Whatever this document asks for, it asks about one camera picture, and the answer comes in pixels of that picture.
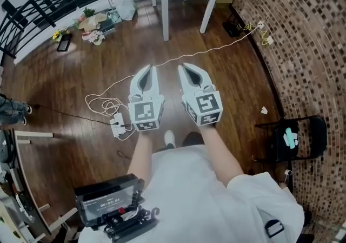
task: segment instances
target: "yellow cable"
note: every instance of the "yellow cable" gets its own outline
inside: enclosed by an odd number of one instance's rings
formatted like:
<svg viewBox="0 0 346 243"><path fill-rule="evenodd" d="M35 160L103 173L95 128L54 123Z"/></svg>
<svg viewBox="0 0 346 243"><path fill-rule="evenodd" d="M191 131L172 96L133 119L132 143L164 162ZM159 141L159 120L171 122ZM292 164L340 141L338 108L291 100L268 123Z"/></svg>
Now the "yellow cable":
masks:
<svg viewBox="0 0 346 243"><path fill-rule="evenodd" d="M248 23L247 25L245 25L245 27L244 28L242 28L241 27L241 25L238 23L237 24L237 28L238 27L240 27L240 29L242 29L242 30L249 30L249 31L251 31L253 28L255 28L256 26L255 25L253 25L252 23ZM262 39L262 45L263 46L265 46L265 45L268 45L269 44L269 42L268 42L268 37L265 37L265 35L267 34L267 30L265 30L265 31L262 31L262 30L259 30L260 31L260 33L262 34L262 36L261 36L261 39Z"/></svg>

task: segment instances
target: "jeans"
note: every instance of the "jeans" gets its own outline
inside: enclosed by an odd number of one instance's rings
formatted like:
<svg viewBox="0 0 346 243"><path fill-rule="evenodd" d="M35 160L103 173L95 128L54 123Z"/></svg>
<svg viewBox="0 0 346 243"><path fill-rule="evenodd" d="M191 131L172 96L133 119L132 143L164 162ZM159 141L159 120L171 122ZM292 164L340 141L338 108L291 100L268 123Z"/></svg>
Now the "jeans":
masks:
<svg viewBox="0 0 346 243"><path fill-rule="evenodd" d="M28 104L5 98L0 95L0 125L23 122Z"/></svg>
<svg viewBox="0 0 346 243"><path fill-rule="evenodd" d="M204 145L204 141L200 133L191 132L183 140L182 147L193 146L193 145ZM162 150L169 150L169 149L174 149L173 144L169 143L166 147L158 151L160 152Z"/></svg>

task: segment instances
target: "forearm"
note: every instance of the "forearm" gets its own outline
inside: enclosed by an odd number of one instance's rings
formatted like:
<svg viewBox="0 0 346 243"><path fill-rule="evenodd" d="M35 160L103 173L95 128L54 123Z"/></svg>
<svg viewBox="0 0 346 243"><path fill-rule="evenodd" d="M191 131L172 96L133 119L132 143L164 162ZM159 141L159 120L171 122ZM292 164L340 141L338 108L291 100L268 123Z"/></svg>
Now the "forearm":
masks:
<svg viewBox="0 0 346 243"><path fill-rule="evenodd" d="M144 188L151 180L151 156L152 141L148 135L140 132L128 174L135 174L139 179L143 179Z"/></svg>
<svg viewBox="0 0 346 243"><path fill-rule="evenodd" d="M217 179L227 186L231 179L244 174L238 161L229 151L217 130L211 126L202 126L200 130Z"/></svg>

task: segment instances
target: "blue object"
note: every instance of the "blue object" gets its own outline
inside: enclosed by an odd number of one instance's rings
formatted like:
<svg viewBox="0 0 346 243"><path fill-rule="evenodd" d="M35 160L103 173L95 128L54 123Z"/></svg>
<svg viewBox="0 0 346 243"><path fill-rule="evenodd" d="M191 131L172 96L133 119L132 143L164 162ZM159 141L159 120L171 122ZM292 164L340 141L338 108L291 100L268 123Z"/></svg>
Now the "blue object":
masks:
<svg viewBox="0 0 346 243"><path fill-rule="evenodd" d="M294 144L294 139L293 139L291 128L286 129L286 135L287 135L287 140L288 140L288 144L290 146L290 149L294 149L296 147L296 145Z"/></svg>

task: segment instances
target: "brick wall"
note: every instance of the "brick wall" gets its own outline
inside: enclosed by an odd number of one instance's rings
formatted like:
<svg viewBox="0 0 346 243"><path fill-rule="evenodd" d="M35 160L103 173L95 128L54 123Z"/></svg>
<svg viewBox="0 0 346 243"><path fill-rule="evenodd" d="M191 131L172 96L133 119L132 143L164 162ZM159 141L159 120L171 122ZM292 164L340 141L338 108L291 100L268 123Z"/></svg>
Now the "brick wall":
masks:
<svg viewBox="0 0 346 243"><path fill-rule="evenodd" d="M275 43L261 45L287 118L321 115L328 125L323 157L294 162L294 195L313 213L304 229L331 242L346 218L346 0L234 0L245 23L265 20ZM309 153L300 126L300 153Z"/></svg>

